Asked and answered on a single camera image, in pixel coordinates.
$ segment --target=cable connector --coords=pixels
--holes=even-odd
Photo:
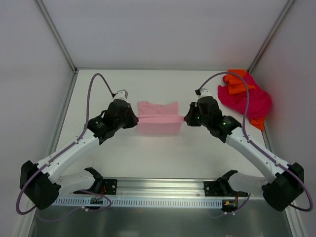
[[[81,209],[84,209],[85,212],[88,212],[88,211],[89,211],[89,209],[86,208],[85,206],[82,206]]]
[[[199,89],[195,90],[196,95],[201,95],[201,91]]]

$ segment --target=orange cloth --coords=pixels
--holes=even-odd
[[[250,120],[250,124],[254,127],[256,127],[257,129],[260,129],[261,131],[264,131],[264,121],[266,120],[266,118],[253,118]]]
[[[247,71],[242,70],[242,69],[229,69],[228,72],[236,73],[242,78],[244,78],[247,75]],[[246,91],[246,87],[244,86],[242,81],[234,75],[227,74],[225,76],[224,81],[228,83],[228,91],[230,95],[234,95],[234,94],[238,94],[238,93]],[[248,90],[256,89],[256,87],[253,85],[249,85],[249,84],[247,85],[248,85]]]

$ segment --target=metal corner post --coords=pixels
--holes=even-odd
[[[54,36],[59,48],[61,49],[61,51],[62,51],[67,63],[69,64],[71,70],[75,74],[76,71],[77,71],[77,67],[75,66],[75,64],[74,64],[74,62],[73,62],[73,60],[72,60],[72,58],[71,58],[71,56],[70,56],[70,54],[68,52],[63,40],[61,39],[61,37],[60,37],[60,35],[59,35],[59,33],[58,33],[57,29],[56,29],[56,26],[55,26],[54,22],[52,21],[49,13],[47,11],[47,8],[46,8],[44,2],[42,0],[35,0],[35,3],[38,6],[39,10],[41,11],[41,13],[42,13],[42,15],[43,15],[43,17],[44,17],[49,29],[50,29],[50,31],[52,32],[52,34],[53,34],[53,36]]]
[[[67,109],[68,109],[70,99],[71,99],[71,96],[73,94],[73,90],[74,90],[74,87],[76,84],[77,76],[78,76],[78,71],[76,71],[76,73],[73,74],[71,81],[70,81],[70,84],[68,86],[67,93],[65,95],[65,98],[63,100],[63,104],[61,106],[60,113],[58,115],[57,124],[55,126],[54,133],[53,133],[51,142],[50,142],[49,147],[48,147],[47,155],[52,154],[53,152],[56,151],[56,148],[58,145],[58,140],[59,140],[59,137],[61,134],[61,130],[63,128],[63,124],[64,124],[64,121],[66,118]]]
[[[294,5],[296,0],[288,0],[286,2],[286,4],[284,5],[283,9],[281,10],[280,14],[278,15],[275,23],[273,24],[272,28],[270,29],[267,37],[265,38],[265,40],[263,41],[263,44],[261,45],[256,57],[254,58],[254,60],[252,61],[248,71],[251,73],[255,67],[257,66],[258,62],[260,61],[261,57],[263,56],[263,54],[265,53],[265,51],[267,50],[269,44],[271,43],[273,37],[275,36],[276,32],[278,31],[280,25],[282,24],[283,20],[285,19],[285,17],[288,15],[288,13],[290,12],[290,9],[292,8],[292,6]]]

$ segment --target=black mount bracket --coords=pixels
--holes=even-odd
[[[234,191],[229,183],[229,178],[237,173],[237,170],[228,171],[216,181],[204,182],[204,194],[206,197],[236,197],[237,192]],[[247,197],[248,193],[238,192],[239,197]]]
[[[304,169],[300,164],[288,165],[288,170],[304,182]],[[276,179],[271,184],[263,185],[262,190],[266,202],[277,211],[285,210],[304,191],[299,182],[286,171],[277,173]]]
[[[23,188],[29,178],[38,171],[37,164],[30,160],[21,167],[20,189]],[[60,185],[52,184],[47,174],[40,172],[27,186],[24,194],[35,204],[39,210],[52,205],[58,198]]]

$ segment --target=pink cloth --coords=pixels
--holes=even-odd
[[[152,104],[147,101],[137,103],[138,133],[178,134],[184,117],[179,114],[178,102],[168,105]]]
[[[178,108],[178,102],[168,105],[153,104],[148,101],[140,101],[137,103],[138,115],[178,115]]]
[[[244,80],[256,88],[249,90],[249,108],[247,117],[249,119],[264,118],[272,106],[270,95],[262,90],[252,78],[250,73],[244,77]],[[218,86],[218,98],[222,104],[243,114],[247,103],[246,92],[230,95],[227,86]]]

